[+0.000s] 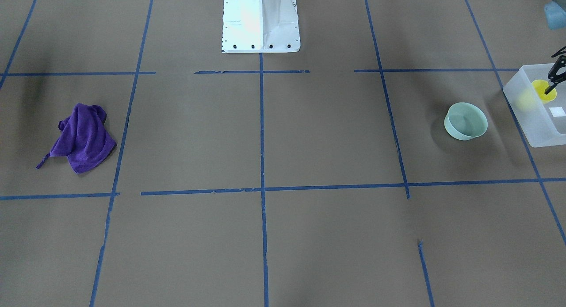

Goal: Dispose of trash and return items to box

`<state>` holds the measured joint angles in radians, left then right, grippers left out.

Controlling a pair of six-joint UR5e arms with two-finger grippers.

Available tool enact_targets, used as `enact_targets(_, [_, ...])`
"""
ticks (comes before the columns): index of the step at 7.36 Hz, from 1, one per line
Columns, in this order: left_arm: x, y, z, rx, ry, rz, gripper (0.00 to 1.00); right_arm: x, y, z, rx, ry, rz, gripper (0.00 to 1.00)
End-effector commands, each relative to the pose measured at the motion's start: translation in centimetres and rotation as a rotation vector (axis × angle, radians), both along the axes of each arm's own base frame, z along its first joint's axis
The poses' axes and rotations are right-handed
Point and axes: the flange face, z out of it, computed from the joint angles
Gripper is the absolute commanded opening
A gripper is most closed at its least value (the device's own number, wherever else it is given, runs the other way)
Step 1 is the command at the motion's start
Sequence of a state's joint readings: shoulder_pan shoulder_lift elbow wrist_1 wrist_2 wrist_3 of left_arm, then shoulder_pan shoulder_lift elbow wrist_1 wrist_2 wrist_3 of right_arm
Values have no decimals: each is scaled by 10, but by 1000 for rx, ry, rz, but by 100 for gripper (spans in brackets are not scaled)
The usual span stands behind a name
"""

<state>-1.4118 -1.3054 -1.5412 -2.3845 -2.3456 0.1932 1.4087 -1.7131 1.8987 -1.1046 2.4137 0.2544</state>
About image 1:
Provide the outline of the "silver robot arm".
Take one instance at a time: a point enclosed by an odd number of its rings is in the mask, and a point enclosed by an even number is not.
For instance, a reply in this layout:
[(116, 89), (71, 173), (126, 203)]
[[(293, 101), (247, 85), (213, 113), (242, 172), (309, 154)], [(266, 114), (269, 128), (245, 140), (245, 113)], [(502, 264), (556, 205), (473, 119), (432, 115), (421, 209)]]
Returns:
[[(564, 28), (566, 26), (566, 0), (550, 0), (550, 2), (544, 6), (544, 14), (547, 19), (548, 27), (551, 30)], [(547, 75), (549, 86), (544, 90), (545, 95), (550, 94), (551, 91), (566, 79), (566, 47), (562, 47), (551, 57), (556, 58), (556, 62)]]

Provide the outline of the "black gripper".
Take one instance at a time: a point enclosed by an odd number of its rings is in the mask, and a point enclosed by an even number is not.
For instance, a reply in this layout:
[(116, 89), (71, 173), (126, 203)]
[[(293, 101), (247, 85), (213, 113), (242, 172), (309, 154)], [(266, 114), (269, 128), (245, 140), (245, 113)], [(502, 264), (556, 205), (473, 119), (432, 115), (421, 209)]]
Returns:
[(566, 79), (566, 47), (562, 47), (551, 57), (555, 58), (556, 61), (548, 72), (549, 83), (548, 87), (544, 90), (545, 95), (556, 92), (555, 88), (557, 84), (564, 82)]

